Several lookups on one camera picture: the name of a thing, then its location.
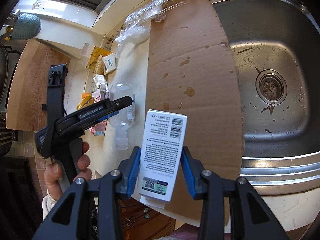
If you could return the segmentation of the clear plastic bottle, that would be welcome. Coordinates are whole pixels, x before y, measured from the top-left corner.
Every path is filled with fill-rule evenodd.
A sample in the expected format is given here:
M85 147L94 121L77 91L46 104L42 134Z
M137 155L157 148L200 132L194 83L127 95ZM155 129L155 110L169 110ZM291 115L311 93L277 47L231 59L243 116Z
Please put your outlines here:
M127 130L133 125L135 121L135 94L133 88L127 83L115 83L111 87L110 99L116 100L124 96L130 96L132 104L129 107L121 109L119 113L109 118L109 124L116 129L115 146L119 151L127 150L129 147L129 137Z

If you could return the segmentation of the orange yellow snack bag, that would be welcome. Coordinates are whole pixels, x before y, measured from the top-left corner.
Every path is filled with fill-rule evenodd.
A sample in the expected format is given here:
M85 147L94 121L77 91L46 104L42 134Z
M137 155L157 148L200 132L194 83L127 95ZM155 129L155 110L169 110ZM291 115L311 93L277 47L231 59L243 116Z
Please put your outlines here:
M76 110L80 110L84 107L90 106L94 103L94 98L91 93L85 92L81 94L81 101L77 105Z

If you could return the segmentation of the white blue medicine box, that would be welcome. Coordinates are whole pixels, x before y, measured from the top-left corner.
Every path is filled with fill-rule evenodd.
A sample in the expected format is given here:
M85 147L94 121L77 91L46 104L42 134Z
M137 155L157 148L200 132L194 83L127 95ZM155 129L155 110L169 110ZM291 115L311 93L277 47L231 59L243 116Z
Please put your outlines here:
M171 201L186 126L185 115L148 110L137 181L141 203L163 209Z

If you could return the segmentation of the white paper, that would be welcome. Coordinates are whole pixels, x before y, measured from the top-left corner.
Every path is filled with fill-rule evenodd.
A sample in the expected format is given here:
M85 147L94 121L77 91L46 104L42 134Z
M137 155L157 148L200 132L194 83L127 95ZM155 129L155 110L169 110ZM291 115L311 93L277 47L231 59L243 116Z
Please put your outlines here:
M95 76L93 76L93 81L98 90L109 92L108 84L103 74L95 74Z

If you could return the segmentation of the loofah sponge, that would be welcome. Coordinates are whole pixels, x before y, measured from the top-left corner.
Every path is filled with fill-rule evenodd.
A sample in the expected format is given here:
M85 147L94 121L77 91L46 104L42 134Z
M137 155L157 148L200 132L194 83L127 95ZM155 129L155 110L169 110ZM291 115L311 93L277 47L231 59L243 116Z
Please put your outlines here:
M104 75L105 65L104 65L104 63L102 61L103 57L104 57L103 55L99 55L98 56L97 64L95 65L93 76L95 76L95 75Z

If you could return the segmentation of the white atomy box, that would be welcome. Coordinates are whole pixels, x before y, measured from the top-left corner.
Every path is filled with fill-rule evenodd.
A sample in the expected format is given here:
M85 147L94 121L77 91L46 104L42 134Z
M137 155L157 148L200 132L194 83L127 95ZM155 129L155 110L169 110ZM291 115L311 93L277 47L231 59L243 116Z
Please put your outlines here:
M102 62L104 64L104 75L107 75L111 72L113 72L114 70L116 70L116 57L115 57L115 53L111 53L107 56L104 56L102 58Z

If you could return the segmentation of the white plastic bag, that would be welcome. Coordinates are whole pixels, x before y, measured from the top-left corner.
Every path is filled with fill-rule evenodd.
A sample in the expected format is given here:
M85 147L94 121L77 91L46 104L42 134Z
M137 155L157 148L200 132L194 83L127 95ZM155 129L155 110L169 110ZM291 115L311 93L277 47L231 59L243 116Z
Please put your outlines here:
M117 44L116 58L118 59L124 47L130 44L141 44L145 42L150 36L150 27L144 25L137 25L129 29L122 30L119 36L115 39Z

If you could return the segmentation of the clear plastic packaging tray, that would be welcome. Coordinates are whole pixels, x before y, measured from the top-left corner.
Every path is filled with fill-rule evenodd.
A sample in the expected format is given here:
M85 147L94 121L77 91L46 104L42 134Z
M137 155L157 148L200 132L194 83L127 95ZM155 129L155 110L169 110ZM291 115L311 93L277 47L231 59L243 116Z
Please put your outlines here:
M152 0L140 9L129 14L125 20L125 26L140 25L149 19L160 22L165 19L166 12L188 3L189 0Z

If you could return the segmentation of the strawberry milk carton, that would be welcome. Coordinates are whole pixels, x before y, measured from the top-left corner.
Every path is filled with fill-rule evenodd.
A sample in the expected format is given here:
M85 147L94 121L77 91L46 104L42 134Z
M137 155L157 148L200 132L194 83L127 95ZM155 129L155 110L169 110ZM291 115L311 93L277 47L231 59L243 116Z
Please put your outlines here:
M100 102L101 100L109 98L109 92L103 89L97 89L94 93L92 93L92 96L94 99L94 103L96 103L96 102ZM107 126L107 120L104 120L94 125L89 130L93 136L104 136L106 126Z

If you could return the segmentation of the wooden cabinet door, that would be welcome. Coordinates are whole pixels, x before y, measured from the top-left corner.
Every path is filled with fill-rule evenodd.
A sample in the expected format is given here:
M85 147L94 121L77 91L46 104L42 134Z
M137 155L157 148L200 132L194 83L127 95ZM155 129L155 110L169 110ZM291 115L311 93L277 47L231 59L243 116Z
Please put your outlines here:
M158 239L173 233L175 220L135 199L119 202L124 239Z

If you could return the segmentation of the wooden cutting board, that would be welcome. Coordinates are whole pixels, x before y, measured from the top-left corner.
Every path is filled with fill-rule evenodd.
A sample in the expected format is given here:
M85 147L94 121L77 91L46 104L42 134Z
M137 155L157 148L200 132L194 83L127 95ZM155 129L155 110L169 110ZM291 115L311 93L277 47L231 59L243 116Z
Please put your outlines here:
M27 42L9 89L8 129L38 131L47 125L47 114L41 106L47 101L49 68L63 63L70 63L63 53L35 39Z

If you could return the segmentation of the small white yogurt bottle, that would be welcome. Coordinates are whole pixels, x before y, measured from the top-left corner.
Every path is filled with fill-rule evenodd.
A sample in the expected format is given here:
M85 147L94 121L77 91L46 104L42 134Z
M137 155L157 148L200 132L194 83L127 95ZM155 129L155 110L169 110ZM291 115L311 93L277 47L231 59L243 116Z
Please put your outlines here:
M94 49L94 46L90 43L85 43L82 50L81 50L81 56L90 58L92 51Z

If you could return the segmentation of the brown cardboard sheet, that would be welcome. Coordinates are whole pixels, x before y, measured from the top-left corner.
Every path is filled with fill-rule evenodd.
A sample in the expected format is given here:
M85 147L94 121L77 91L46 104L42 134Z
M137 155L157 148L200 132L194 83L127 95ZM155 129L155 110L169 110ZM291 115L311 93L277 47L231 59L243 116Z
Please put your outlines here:
M236 67L209 0L188 0L152 22L146 109L186 115L184 144L222 178L240 173L244 138Z

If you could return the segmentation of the teal utensil holder cup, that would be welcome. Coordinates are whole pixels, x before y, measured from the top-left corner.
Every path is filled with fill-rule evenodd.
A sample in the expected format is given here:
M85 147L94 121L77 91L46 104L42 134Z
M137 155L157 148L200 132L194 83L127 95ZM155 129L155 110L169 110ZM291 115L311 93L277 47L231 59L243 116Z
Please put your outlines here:
M33 14L23 13L17 20L13 31L12 40L29 40L41 30L41 20Z

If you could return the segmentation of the stainless steel sink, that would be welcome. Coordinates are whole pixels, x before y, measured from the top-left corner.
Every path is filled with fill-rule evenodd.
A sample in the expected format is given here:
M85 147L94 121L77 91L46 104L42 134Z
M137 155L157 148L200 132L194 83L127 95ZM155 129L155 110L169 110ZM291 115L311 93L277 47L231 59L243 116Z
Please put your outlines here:
M240 174L262 195L319 187L319 25L299 0L210 0L244 114Z

